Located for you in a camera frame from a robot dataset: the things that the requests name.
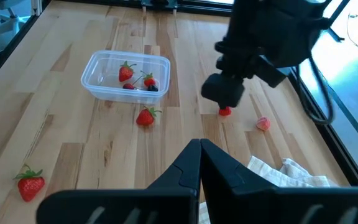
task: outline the wooden table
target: wooden table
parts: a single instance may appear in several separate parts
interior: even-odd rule
[[[190,139],[208,138],[241,163],[251,155],[272,167],[291,157],[313,175],[348,185],[301,109],[288,80],[272,89],[257,78],[230,117],[200,96],[217,72],[228,18],[52,1],[0,69],[0,223],[34,223],[42,199],[62,189],[145,188]],[[135,119],[142,105],[95,99],[80,83],[93,52],[125,50],[171,61],[169,92],[151,128]],[[268,116],[266,133],[255,128]],[[30,203],[12,178],[28,164],[46,186]]]

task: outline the plastic container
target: plastic container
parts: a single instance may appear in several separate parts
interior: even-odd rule
[[[134,75],[124,82],[118,80],[120,65],[128,61]],[[92,95],[101,100],[126,103],[156,104],[166,94],[170,79],[170,62],[168,59],[155,55],[145,55],[112,50],[95,52],[85,67],[81,77],[82,85]],[[135,83],[136,90],[123,89],[125,83],[134,83],[143,75],[142,72],[153,73],[158,91],[147,91],[140,78]]]

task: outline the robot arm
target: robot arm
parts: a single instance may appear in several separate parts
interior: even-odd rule
[[[311,49],[321,30],[331,26],[331,20],[323,18],[329,2],[234,1],[227,34],[215,44],[215,50],[223,54],[216,62],[216,68],[222,72],[208,77],[201,95],[217,102],[220,108],[236,107],[244,92],[244,78],[257,75],[269,86],[276,87],[287,77],[277,68],[297,66],[311,58]]]

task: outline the blueberry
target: blueberry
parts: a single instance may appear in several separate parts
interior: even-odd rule
[[[149,85],[149,87],[147,87],[147,91],[158,91],[158,88],[155,85]]]

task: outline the white cloth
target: white cloth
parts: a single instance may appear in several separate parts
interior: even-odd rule
[[[326,176],[312,176],[292,159],[283,159],[283,167],[275,170],[252,156],[247,166],[252,172],[278,187],[337,187]],[[200,204],[198,224],[210,224],[206,202]]]

